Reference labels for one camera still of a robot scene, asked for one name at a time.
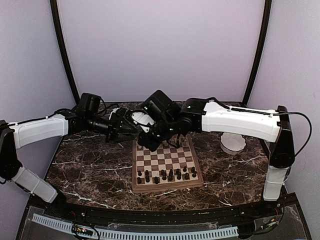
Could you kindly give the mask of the dark tall piece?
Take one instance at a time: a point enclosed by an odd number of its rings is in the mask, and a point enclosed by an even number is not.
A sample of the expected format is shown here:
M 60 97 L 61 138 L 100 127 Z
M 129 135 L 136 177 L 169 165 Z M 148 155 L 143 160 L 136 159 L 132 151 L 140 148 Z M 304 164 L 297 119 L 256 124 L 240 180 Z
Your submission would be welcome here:
M 168 174 L 168 181 L 172 181 L 174 176 L 173 169 L 170 169 L 169 174 Z
M 154 177 L 154 183 L 158 184 L 159 183 L 159 178 L 157 176 Z
M 182 173 L 181 172 L 178 172 L 177 173 L 177 176 L 176 176 L 176 179 L 177 180 L 180 180 L 182 178 Z

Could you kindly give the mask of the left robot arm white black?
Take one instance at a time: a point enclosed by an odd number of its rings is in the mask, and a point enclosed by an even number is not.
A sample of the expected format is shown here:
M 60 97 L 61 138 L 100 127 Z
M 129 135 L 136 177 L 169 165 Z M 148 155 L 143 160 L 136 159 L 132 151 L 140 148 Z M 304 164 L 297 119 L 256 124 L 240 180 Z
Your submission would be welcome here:
M 124 118 L 121 109 L 104 119 L 90 110 L 58 110 L 53 115 L 35 120 L 7 123 L 0 122 L 0 177 L 1 184 L 15 184 L 49 203 L 51 210 L 60 218 L 71 213 L 65 203 L 65 195 L 37 174 L 26 168 L 17 156 L 17 150 L 42 140 L 73 135 L 82 131 L 104 135 L 106 142 L 119 143 L 134 138 L 137 129 Z

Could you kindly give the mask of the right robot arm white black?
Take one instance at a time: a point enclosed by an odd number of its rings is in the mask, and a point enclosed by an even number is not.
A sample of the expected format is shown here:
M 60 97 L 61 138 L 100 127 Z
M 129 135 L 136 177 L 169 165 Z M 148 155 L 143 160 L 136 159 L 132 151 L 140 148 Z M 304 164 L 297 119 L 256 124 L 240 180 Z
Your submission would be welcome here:
M 276 110 L 235 107 L 216 98 L 189 98 L 183 106 L 163 103 L 150 97 L 132 114 L 133 122 L 142 126 L 138 144 L 154 152 L 163 141 L 189 132 L 222 132 L 250 136 L 269 142 L 269 165 L 263 188 L 263 200 L 255 213 L 266 217 L 275 208 L 287 171 L 297 156 L 290 124 L 290 112 L 284 106 Z

